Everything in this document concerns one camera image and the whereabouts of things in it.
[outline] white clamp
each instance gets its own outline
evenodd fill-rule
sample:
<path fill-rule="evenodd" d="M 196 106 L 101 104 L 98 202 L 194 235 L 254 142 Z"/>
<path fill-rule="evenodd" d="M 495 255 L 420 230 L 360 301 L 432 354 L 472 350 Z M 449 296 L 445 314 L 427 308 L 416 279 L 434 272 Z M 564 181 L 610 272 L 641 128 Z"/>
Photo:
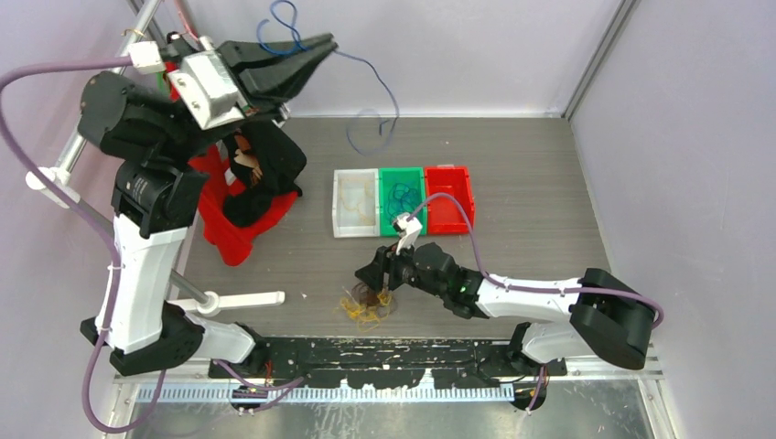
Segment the white clamp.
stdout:
<path fill-rule="evenodd" d="M 78 194 L 75 190 L 68 187 L 68 182 L 70 181 L 70 172 L 58 168 L 58 167 L 39 167 L 38 170 L 43 173 L 46 178 L 51 180 L 57 187 L 62 189 L 62 191 L 65 192 L 70 198 L 73 199 L 76 203 L 81 201 L 81 195 Z M 54 195 L 50 190 L 46 188 L 46 186 L 43 185 L 43 182 L 40 181 L 35 175 L 31 172 L 27 172 L 27 176 L 25 177 L 25 181 L 27 182 L 27 186 L 32 189 L 36 190 L 46 197 L 50 198 L 52 201 L 57 203 L 61 208 L 68 209 L 68 205 L 65 204 L 64 201 L 59 199 L 56 195 Z"/>
<path fill-rule="evenodd" d="M 409 249 L 415 245 L 417 237 L 420 236 L 421 230 L 423 230 L 423 224 L 420 223 L 418 218 L 410 218 L 409 213 L 402 213 L 396 217 L 395 225 L 399 228 L 399 243 L 396 245 L 396 254 L 399 254 L 401 249 Z"/>
<path fill-rule="evenodd" d="M 129 45 L 129 58 L 135 70 L 143 75 L 165 71 L 165 63 L 155 41 L 138 41 Z"/>

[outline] blue string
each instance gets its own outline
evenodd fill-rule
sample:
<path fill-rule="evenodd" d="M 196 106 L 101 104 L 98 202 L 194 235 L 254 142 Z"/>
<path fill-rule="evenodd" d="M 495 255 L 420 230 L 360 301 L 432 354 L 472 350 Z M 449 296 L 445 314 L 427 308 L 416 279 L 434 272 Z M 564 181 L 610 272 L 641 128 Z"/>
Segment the blue string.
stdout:
<path fill-rule="evenodd" d="M 405 212 L 415 211 L 420 205 L 420 191 L 405 183 L 396 183 L 388 191 L 388 197 L 385 200 L 385 213 L 389 221 Z"/>
<path fill-rule="evenodd" d="M 280 16 L 277 15 L 277 12 L 275 11 L 275 8 L 278 5 L 281 5 L 281 4 L 286 4 L 286 5 L 291 6 L 292 15 L 291 15 L 291 21 L 290 22 L 284 21 L 282 18 L 280 18 Z M 259 45 L 264 50 L 266 50 L 267 52 L 269 52 L 269 53 L 271 53 L 273 55 L 281 55 L 281 56 L 291 55 L 291 54 L 293 54 L 295 52 L 298 52 L 299 50 L 307 50 L 307 48 L 302 45 L 302 37 L 299 34 L 299 31 L 296 30 L 296 18 L 298 16 L 298 11 L 296 10 L 296 5 L 294 5 L 293 3 L 291 3 L 288 0 L 275 0 L 274 2 L 272 2 L 272 4 L 270 4 L 269 12 L 270 12 L 272 17 L 275 19 L 275 21 L 278 24 L 280 24 L 281 26 L 283 26 L 283 27 L 285 27 L 285 28 L 287 28 L 288 30 L 291 31 L 291 38 L 294 40 L 295 46 L 293 48 L 291 48 L 289 50 L 285 50 L 285 51 L 275 50 L 275 49 L 269 48 L 264 43 L 264 39 L 262 38 L 262 28 L 264 26 L 266 26 L 267 23 L 269 23 L 269 20 L 266 19 L 266 18 L 264 20 L 260 21 L 258 26 L 256 26 L 256 40 L 258 40 Z M 367 66 L 369 66 L 369 68 L 372 69 L 372 72 L 374 72 L 374 77 L 377 78 L 377 81 L 379 81 L 382 84 L 383 88 L 385 88 L 385 91 L 388 92 L 388 96 L 391 98 L 391 102 L 393 103 L 393 109 L 396 112 L 396 115 L 393 118 L 383 118 L 374 109 L 365 109 L 365 110 L 361 110 L 354 117 L 352 117 L 348 121 L 348 124 L 345 126 L 345 136 L 348 138 L 348 143 L 350 144 L 350 146 L 353 147 L 353 149 L 357 153 L 359 153 L 361 155 L 373 155 L 373 154 L 376 154 L 376 153 L 382 151 L 393 140 L 393 130 L 396 128 L 396 122 L 398 121 L 399 114 L 400 114 L 399 113 L 399 102 L 396 101 L 396 97 L 393 96 L 393 92 L 388 87 L 388 84 L 386 84 L 385 81 L 383 80 L 383 78 L 380 77 L 380 73 L 377 72 L 377 69 L 368 60 L 366 60 L 364 58 L 356 57 L 356 56 L 348 54 L 348 53 L 345 53 L 345 52 L 343 52 L 341 50 L 334 50 L 334 53 L 336 53 L 337 55 L 340 55 L 343 58 L 351 59 L 351 60 L 354 60 L 354 61 L 359 61 L 359 62 L 362 62 L 362 63 L 366 64 Z M 378 135 L 380 137 L 383 137 L 383 134 L 385 134 L 385 131 L 383 130 L 383 126 L 386 123 L 389 123 L 389 122 L 391 123 L 391 127 L 388 129 L 387 135 L 384 137 L 385 140 L 383 141 L 383 144 L 378 146 L 378 147 L 376 147 L 376 148 L 374 148 L 374 149 L 372 149 L 372 150 L 370 150 L 370 151 L 364 151 L 364 150 L 360 149 L 356 145 L 356 143 L 353 141 L 352 136 L 350 135 L 350 131 L 351 131 L 352 127 L 353 127 L 353 124 L 356 123 L 358 121 L 358 119 L 361 118 L 365 114 L 374 114 L 374 115 L 377 116 L 378 120 L 380 121 L 378 123 L 378 125 L 377 125 L 377 133 L 378 133 Z"/>

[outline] metal rod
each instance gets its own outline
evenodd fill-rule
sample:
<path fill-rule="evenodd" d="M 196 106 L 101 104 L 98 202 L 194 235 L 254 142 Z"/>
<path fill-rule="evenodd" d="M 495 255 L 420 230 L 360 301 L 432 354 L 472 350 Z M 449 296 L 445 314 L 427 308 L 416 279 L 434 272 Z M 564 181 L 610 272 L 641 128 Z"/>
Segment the metal rod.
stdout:
<path fill-rule="evenodd" d="M 137 29 L 140 32 L 146 32 L 148 24 L 154 18 L 156 9 L 159 8 L 161 3 L 162 0 L 148 0 L 145 2 L 143 7 L 137 13 L 137 20 L 135 21 L 134 29 Z M 127 32 L 126 37 L 124 37 L 124 42 L 122 43 L 121 47 L 119 47 L 119 51 L 116 53 L 116 56 L 125 57 L 127 53 L 129 53 L 129 46 L 133 43 L 136 43 L 139 39 L 140 36 L 135 32 Z M 124 67 L 118 67 L 111 69 L 111 71 L 123 75 L 124 69 Z M 76 162 L 78 162 L 79 157 L 81 157 L 81 152 L 83 151 L 83 147 L 85 145 L 86 139 L 84 139 L 83 136 L 78 133 L 78 126 L 74 127 L 73 132 L 70 135 L 70 139 L 68 139 L 68 142 L 65 144 L 65 148 L 62 150 L 62 154 L 59 155 L 57 163 L 54 165 L 54 167 L 58 167 L 68 171 L 69 173 L 72 173 Z"/>
<path fill-rule="evenodd" d="M 86 210 L 90 216 L 99 221 L 101 226 L 113 234 L 113 224 L 109 219 L 105 218 L 102 213 L 98 212 L 97 209 L 93 208 L 92 205 L 87 203 L 83 198 L 78 202 L 78 205 Z M 188 294 L 197 302 L 201 304 L 206 304 L 208 302 L 208 297 L 202 293 L 202 290 L 192 284 L 189 279 L 183 277 L 183 274 L 178 273 L 175 270 L 170 273 L 170 283 L 176 286 L 180 291 Z"/>
<path fill-rule="evenodd" d="M 614 48 L 614 45 L 617 43 L 617 39 L 622 33 L 622 29 L 625 28 L 625 25 L 628 22 L 628 18 L 631 17 L 631 14 L 636 9 L 636 6 L 640 1 L 641 0 L 620 1 L 620 5 L 618 6 L 617 11 L 614 13 L 614 16 L 609 22 L 609 27 L 607 27 L 603 38 L 601 39 L 600 43 L 598 43 L 596 53 L 593 54 L 593 58 L 591 58 L 590 62 L 587 64 L 585 72 L 582 74 L 582 78 L 579 80 L 577 87 L 574 89 L 574 93 L 571 95 L 571 101 L 568 102 L 566 110 L 563 113 L 563 117 L 565 119 L 571 120 L 571 118 L 574 117 L 574 113 L 577 112 L 579 104 L 582 103 L 582 99 L 585 98 L 587 90 L 590 89 L 590 86 L 592 85 L 593 80 L 596 78 L 601 65 L 603 65 L 607 56 Z"/>
<path fill-rule="evenodd" d="M 132 12 L 137 15 L 140 12 L 141 7 L 143 7 L 145 0 L 126 0 L 126 3 L 129 4 L 129 8 L 132 9 Z M 165 37 L 165 34 L 162 33 L 162 29 L 159 28 L 159 25 L 156 23 L 155 19 L 151 19 L 151 23 L 148 24 L 148 29 L 145 32 L 160 47 L 165 46 L 167 43 L 167 38 Z"/>

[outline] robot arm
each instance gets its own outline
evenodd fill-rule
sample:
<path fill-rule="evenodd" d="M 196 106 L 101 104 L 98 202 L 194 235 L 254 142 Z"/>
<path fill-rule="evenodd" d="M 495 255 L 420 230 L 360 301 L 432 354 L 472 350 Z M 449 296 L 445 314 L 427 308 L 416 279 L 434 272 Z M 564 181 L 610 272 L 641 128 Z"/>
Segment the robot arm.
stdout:
<path fill-rule="evenodd" d="M 625 369 L 643 369 L 654 311 L 633 300 L 579 292 L 594 287 L 635 293 L 611 274 L 587 269 L 581 278 L 551 282 L 490 276 L 504 288 L 457 265 L 433 242 L 415 248 L 413 230 L 419 226 L 417 219 L 400 216 L 395 227 L 402 239 L 391 248 L 380 247 L 356 277 L 373 291 L 408 284 L 442 299 L 446 309 L 463 318 L 524 318 L 531 323 L 515 330 L 512 354 L 529 369 L 590 354 Z"/>
<path fill-rule="evenodd" d="M 169 76 L 179 101 L 109 71 L 93 76 L 81 96 L 81 135 L 124 160 L 111 201 L 122 267 L 106 344 L 113 349 L 111 363 L 125 376 L 174 368 L 192 357 L 226 360 L 244 375 L 264 367 L 265 344 L 249 327 L 212 322 L 165 302 L 180 243 L 209 177 L 188 161 L 244 123 L 282 122 L 285 102 L 337 48 L 331 35 L 304 40 L 306 50 L 280 57 L 257 43 L 228 41 L 214 48 L 207 37 L 200 41 L 204 50 L 182 38 L 161 50 L 153 42 L 138 43 L 144 46 L 133 56 L 145 72 L 163 69 L 162 61 L 177 63 Z M 81 323 L 92 344 L 106 306 L 107 297 L 100 314 Z"/>

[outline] white wall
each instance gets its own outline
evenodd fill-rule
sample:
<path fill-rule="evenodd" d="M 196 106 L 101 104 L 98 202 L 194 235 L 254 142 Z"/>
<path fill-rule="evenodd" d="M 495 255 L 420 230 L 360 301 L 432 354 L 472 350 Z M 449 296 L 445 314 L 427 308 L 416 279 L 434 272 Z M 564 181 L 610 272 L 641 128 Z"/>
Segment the white wall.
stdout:
<path fill-rule="evenodd" d="M 573 119 L 686 437 L 772 437 L 776 3 L 641 2 Z"/>
<path fill-rule="evenodd" d="M 562 112 L 619 0 L 298 0 L 302 37 L 331 32 L 340 48 L 372 61 L 403 114 Z M 270 0 L 188 0 L 217 43 L 255 41 Z M 278 7 L 290 17 L 290 8 Z M 274 21 L 265 40 L 288 40 Z M 293 102 L 295 115 L 393 113 L 363 64 L 328 59 Z"/>
<path fill-rule="evenodd" d="M 4 1 L 0 70 L 34 62 L 112 56 L 134 17 L 126 2 Z M 41 165 L 52 166 L 77 120 L 93 72 L 24 79 L 3 93 L 11 130 Z M 109 263 L 94 233 L 72 213 L 32 193 L 0 141 L 0 437 L 96 437 L 81 412 L 91 345 L 79 323 L 100 308 Z M 73 186 L 104 213 L 117 164 L 88 146 Z M 104 415 L 112 368 L 103 358 L 94 406 Z"/>

